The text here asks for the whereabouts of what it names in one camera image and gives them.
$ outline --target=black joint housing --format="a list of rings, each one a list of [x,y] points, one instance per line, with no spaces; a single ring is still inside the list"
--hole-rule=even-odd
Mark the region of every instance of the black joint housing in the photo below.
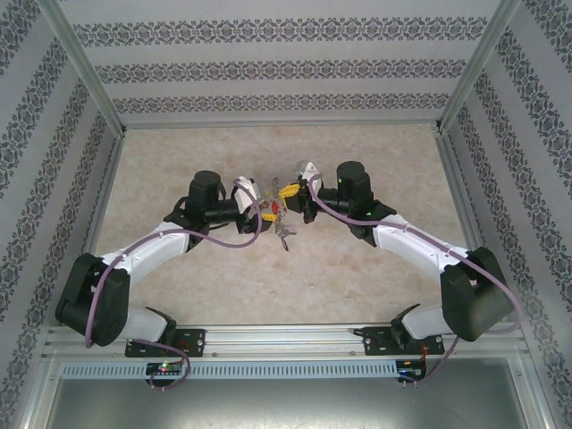
[[[371,190],[371,180],[366,168],[358,161],[347,161],[338,165],[336,170],[338,188],[322,188],[318,197],[332,210],[340,215],[358,221],[381,221],[397,212],[377,199]],[[322,209],[312,200],[307,181],[298,177],[299,192],[293,197],[285,198],[286,207],[304,215],[304,223],[315,220],[318,211]],[[348,224],[351,233],[358,239],[364,240],[375,247],[374,226],[357,226]]]
[[[239,205],[234,199],[238,190],[234,187],[230,198],[226,198],[226,190],[221,176],[216,172],[197,172],[189,185],[189,195],[182,198],[173,211],[165,218],[165,222],[176,223],[185,230],[208,235],[210,225],[236,223],[239,233],[253,233],[257,230],[257,217],[248,218],[248,210],[241,214]],[[267,231],[271,221],[263,221],[262,231]],[[187,251],[194,248],[202,239],[189,236]]]
[[[494,254],[480,247],[467,259],[506,284]],[[442,312],[451,330],[465,341],[475,341],[514,307],[504,292],[462,262],[448,265],[441,274]]]
[[[161,338],[159,338],[157,342],[160,344],[164,344],[166,346],[173,347],[175,345],[175,338],[177,335],[177,322],[175,321],[175,319],[173,319],[169,315],[166,315],[162,311],[155,310],[154,308],[146,307],[146,309],[152,311],[153,313],[157,313],[164,320],[167,321],[167,325],[164,328],[163,334],[161,335]]]
[[[78,257],[55,310],[55,318],[74,331],[85,335],[92,286],[107,268],[103,260],[89,253]],[[99,296],[91,339],[99,346],[111,344],[122,332],[129,310],[130,276],[125,270],[112,270]]]

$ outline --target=vented panel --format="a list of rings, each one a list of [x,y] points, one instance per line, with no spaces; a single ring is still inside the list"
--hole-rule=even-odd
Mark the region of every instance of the vented panel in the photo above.
[[[66,364],[64,380],[127,380],[145,378],[146,362]],[[199,380],[292,379],[292,378],[367,378],[396,377],[393,360],[335,362],[195,362],[190,377]],[[157,379],[178,378],[158,375]]]

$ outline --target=cable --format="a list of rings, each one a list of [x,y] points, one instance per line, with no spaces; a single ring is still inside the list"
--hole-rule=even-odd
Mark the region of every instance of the cable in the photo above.
[[[161,374],[161,373],[152,373],[151,377],[149,378],[149,385],[151,386],[152,390],[158,389],[160,391],[168,391],[169,389],[172,389],[173,387],[176,387],[179,384],[181,384],[182,382],[184,382],[187,379],[187,377],[189,376],[189,374],[190,374],[190,359],[184,351],[176,349],[175,347],[167,346],[166,344],[160,344],[158,342],[152,342],[152,341],[147,341],[147,340],[133,340],[133,341],[138,342],[139,344],[143,344],[145,346],[153,346],[153,347],[158,347],[159,349],[165,349],[168,351],[172,351],[173,353],[176,353],[179,356],[181,356],[182,357],[181,361],[184,360],[185,363],[187,364],[187,367],[185,368],[185,374],[183,374],[181,377],[179,377],[177,380],[175,380],[174,382],[172,382],[168,386],[159,387],[159,386],[153,384],[153,380],[155,379],[155,376],[158,374]]]
[[[225,226],[229,226],[229,223],[219,223],[218,225],[215,226],[209,226],[208,230],[209,231],[214,231],[214,230],[220,230],[221,228],[224,228]]]
[[[502,334],[502,333],[510,333],[510,332],[514,332],[516,329],[518,329],[520,327],[520,324],[522,323],[522,320],[524,318],[523,315],[523,309],[520,306],[520,302],[518,301],[517,297],[515,297],[515,295],[510,291],[510,289],[504,285],[499,279],[497,279],[496,277],[494,277],[492,274],[488,273],[487,271],[485,271],[483,268],[481,268],[479,265],[469,261],[467,258],[459,255],[457,252],[451,251],[450,248],[443,246],[439,241],[433,239],[432,237],[428,236],[427,234],[423,233],[422,231],[419,231],[415,228],[411,228],[408,225],[401,225],[399,223],[393,223],[393,222],[385,222],[385,221],[357,221],[355,219],[349,219],[347,216],[344,216],[343,214],[339,214],[338,212],[336,212],[335,210],[332,210],[330,207],[328,207],[315,193],[314,191],[314,187],[312,186],[312,184],[314,183],[314,181],[316,181],[317,179],[319,179],[320,177],[322,177],[322,174],[316,174],[314,176],[312,176],[310,178],[310,180],[308,181],[308,190],[310,191],[310,195],[312,196],[312,199],[330,216],[335,217],[336,219],[339,219],[345,223],[350,223],[353,225],[360,225],[360,226],[389,226],[391,228],[395,228],[396,230],[400,230],[400,231],[405,231],[407,229],[407,232],[411,232],[412,234],[416,235],[417,237],[419,237],[421,240],[426,241],[427,243],[431,244],[432,246],[438,248],[441,252],[446,252],[449,255],[451,255],[452,257],[454,257],[455,259],[457,259],[458,261],[462,262],[463,264],[465,264],[466,266],[468,266],[469,268],[475,270],[476,272],[478,272],[479,274],[481,274],[483,277],[486,277],[488,280],[490,280],[491,282],[493,282],[500,290],[502,290],[502,292],[507,296],[507,298],[510,300],[510,302],[512,303],[513,307],[515,308],[515,311],[517,312],[517,320],[515,320],[515,322],[513,323],[512,326],[508,327],[508,328],[504,328],[504,329],[498,329],[498,330],[493,330],[493,331],[487,331],[487,333],[493,333],[493,334]]]
[[[423,362],[421,371],[424,371],[427,368],[427,346],[424,344],[421,344],[421,362]]]
[[[447,353],[445,353],[445,356],[443,356],[441,359],[439,359],[439,362],[437,362],[437,365],[435,366],[435,368],[433,368],[431,370],[431,372],[429,374],[427,374],[422,380],[419,380],[417,382],[417,384],[425,383],[427,380],[429,380],[431,377],[433,377],[436,373],[441,371],[441,368],[443,368],[443,365],[445,365],[445,361],[449,358],[449,356],[453,353],[453,350],[457,347],[459,340],[460,340],[460,337],[455,338],[455,340],[453,341],[453,343],[451,344],[451,346],[447,350]]]
[[[147,235],[146,237],[143,237],[141,240],[136,241],[135,243],[133,243],[131,246],[129,246],[123,253],[121,253],[118,257],[116,257],[112,261],[112,263],[101,274],[101,277],[99,278],[99,281],[97,282],[96,290],[93,294],[93,299],[91,300],[91,307],[89,308],[88,323],[86,325],[86,332],[85,332],[85,346],[86,346],[86,348],[91,349],[91,347],[93,346],[93,341],[91,340],[91,333],[93,332],[93,324],[94,324],[94,321],[96,318],[97,303],[99,301],[99,297],[101,296],[101,292],[104,288],[105,280],[109,276],[110,272],[112,272],[112,270],[126,256],[128,256],[135,249],[139,248],[140,246],[147,243],[148,241],[154,240],[158,237],[170,235],[170,234],[187,234],[187,235],[190,235],[193,237],[199,237],[202,240],[211,241],[214,244],[218,244],[219,246],[223,246],[225,248],[245,248],[247,246],[250,246],[252,243],[254,243],[258,239],[258,236],[260,235],[260,232],[262,231],[262,220],[263,220],[262,219],[262,211],[260,210],[260,205],[257,203],[257,200],[255,199],[255,197],[252,194],[250,194],[248,189],[246,189],[244,186],[242,186],[238,180],[235,180],[233,183],[237,188],[239,188],[240,190],[242,190],[243,192],[245,192],[248,195],[248,197],[250,198],[250,200],[253,203],[255,210],[257,211],[257,230],[255,231],[254,236],[250,240],[248,240],[244,243],[232,244],[232,243],[225,243],[223,241],[214,239],[214,238],[209,237],[205,234],[201,234],[200,232],[172,229],[172,230],[166,230],[166,231],[161,231],[161,232],[155,232],[153,234]],[[173,351],[173,352],[179,354],[180,356],[183,357],[183,359],[185,359],[188,362],[187,368],[188,368],[188,371],[190,371],[189,357],[184,352],[182,352],[176,348],[172,348],[171,346],[167,346],[164,344],[159,344],[159,343],[155,343],[155,342],[151,342],[151,341],[147,341],[147,340],[135,340],[135,341],[139,342],[141,344],[147,344],[147,345],[152,345],[153,347],[158,347],[161,349],[167,349],[167,350],[170,350],[170,351]],[[186,373],[179,380],[184,380],[187,377],[187,375],[188,375],[188,373]],[[171,388],[174,385],[177,385],[178,384],[177,382],[174,382],[173,384],[171,384],[168,387]]]

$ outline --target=metal extrusion bar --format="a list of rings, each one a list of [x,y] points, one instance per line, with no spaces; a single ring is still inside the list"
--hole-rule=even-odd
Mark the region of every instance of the metal extrusion bar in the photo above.
[[[260,326],[181,326],[205,329],[205,352],[196,361],[296,361],[296,360],[371,360],[364,351],[363,339],[352,332],[365,326],[386,324],[332,325],[260,325]],[[497,324],[497,328],[510,323]],[[444,336],[445,349],[454,337]],[[66,327],[53,327],[48,334],[43,359],[70,362],[133,361],[123,355],[124,341],[108,347],[85,349],[83,337]],[[475,342],[461,342],[452,358],[514,358],[528,356],[524,334],[517,330],[508,335],[483,335]],[[420,358],[411,356],[382,356],[381,360]],[[145,361],[156,359],[145,358]]]

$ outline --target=aluminum frame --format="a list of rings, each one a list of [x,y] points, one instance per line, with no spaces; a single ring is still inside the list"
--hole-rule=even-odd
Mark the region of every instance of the aluminum frame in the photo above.
[[[230,325],[182,326],[205,329],[205,353],[192,362],[293,362],[293,361],[371,361],[416,359],[418,355],[369,357],[363,339],[352,333],[365,326],[389,324],[315,324],[315,325]],[[497,324],[496,328],[510,323]],[[444,335],[445,348],[453,335]],[[124,356],[125,341],[110,346],[85,349],[81,335],[63,326],[52,327],[47,335],[39,369],[24,411],[21,429],[45,428],[55,403],[62,371],[68,362],[157,362],[158,358]],[[428,357],[431,360],[439,357]],[[529,428],[554,428],[554,422],[540,388],[540,381],[520,329],[501,336],[484,334],[476,342],[462,341],[452,359],[504,358],[513,375],[518,399]]]
[[[38,0],[37,4],[88,88],[89,94],[96,101],[97,107],[105,117],[105,121],[113,131],[114,136],[121,135],[125,128],[122,118],[117,112],[113,100],[107,94],[95,66],[89,60],[72,25],[67,20],[59,1]]]

